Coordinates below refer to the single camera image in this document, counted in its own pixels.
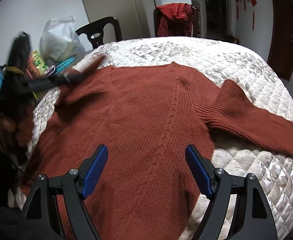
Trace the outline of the operator hand on gripper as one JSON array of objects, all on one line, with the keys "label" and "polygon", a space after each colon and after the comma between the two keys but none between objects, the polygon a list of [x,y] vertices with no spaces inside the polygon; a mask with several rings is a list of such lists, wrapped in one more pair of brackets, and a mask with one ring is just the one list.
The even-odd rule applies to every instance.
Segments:
[{"label": "operator hand on gripper", "polygon": [[34,128],[33,111],[32,104],[24,105],[18,121],[0,114],[0,142],[5,148],[15,144],[25,147],[31,141]]}]

